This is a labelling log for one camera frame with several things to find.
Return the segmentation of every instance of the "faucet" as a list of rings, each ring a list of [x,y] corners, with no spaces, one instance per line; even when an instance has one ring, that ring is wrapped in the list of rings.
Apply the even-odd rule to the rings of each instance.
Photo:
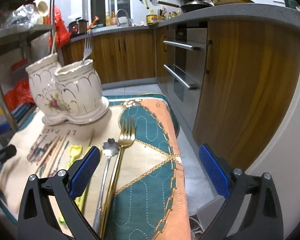
[[[131,27],[131,26],[132,26],[132,23],[131,23],[131,21],[130,21],[130,19],[129,19],[128,12],[127,12],[125,9],[119,9],[119,10],[117,10],[117,22],[118,22],[117,26],[118,26],[118,27],[120,26],[119,18],[118,18],[118,12],[121,11],[121,10],[124,11],[124,12],[126,13],[126,16],[127,16],[127,19],[128,19],[128,26]]]

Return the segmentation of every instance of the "wooden cabinet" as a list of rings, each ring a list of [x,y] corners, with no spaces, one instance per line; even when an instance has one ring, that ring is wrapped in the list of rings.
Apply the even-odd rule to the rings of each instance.
[[[300,71],[300,32],[273,23],[216,20],[193,130],[233,168],[246,170],[285,116]]]
[[[82,60],[84,39],[62,48],[65,64]],[[90,56],[101,82],[155,77],[154,30],[133,30],[94,37]]]
[[[167,45],[163,44],[163,41],[167,39],[167,34],[167,26],[155,30],[157,83],[164,94],[167,93],[167,76],[169,75],[163,67],[163,64],[168,62]]]

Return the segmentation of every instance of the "flower-shaped spoon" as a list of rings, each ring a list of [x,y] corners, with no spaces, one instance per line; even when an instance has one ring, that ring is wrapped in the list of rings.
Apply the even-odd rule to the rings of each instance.
[[[94,217],[93,227],[92,227],[96,233],[98,233],[99,229],[100,229],[103,191],[105,189],[106,177],[107,177],[107,173],[108,173],[110,160],[111,160],[111,157],[116,156],[118,154],[118,151],[120,150],[119,144],[113,138],[109,138],[107,142],[103,143],[102,148],[103,148],[102,153],[105,156],[107,156],[108,158],[107,158],[107,162],[106,162],[105,171],[103,173],[103,179],[102,179],[102,185],[101,185],[101,190],[100,190],[100,194],[99,194],[96,215]]]

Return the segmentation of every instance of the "white ceramic utensil holder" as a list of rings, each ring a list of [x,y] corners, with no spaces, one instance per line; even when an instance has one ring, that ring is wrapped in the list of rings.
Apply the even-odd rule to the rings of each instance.
[[[91,59],[83,65],[75,62],[61,67],[55,53],[31,64],[26,71],[34,101],[45,114],[44,124],[55,125],[66,120],[91,123],[109,108]]]
[[[29,86],[36,105],[45,114],[47,124],[57,124],[60,120],[60,111],[55,108],[57,84],[54,73],[61,68],[58,62],[58,54],[54,53],[44,57],[26,67],[29,75]]]
[[[74,62],[58,69],[55,78],[69,121],[77,124],[94,122],[108,110],[109,101],[102,96],[101,81],[93,60],[87,59],[83,65]]]

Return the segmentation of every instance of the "stainless steel oven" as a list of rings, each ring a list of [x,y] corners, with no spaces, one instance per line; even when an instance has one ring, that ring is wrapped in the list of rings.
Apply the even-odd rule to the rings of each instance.
[[[207,29],[170,30],[167,46],[168,62],[163,67],[167,78],[167,97],[175,105],[190,130],[198,110],[207,55]]]

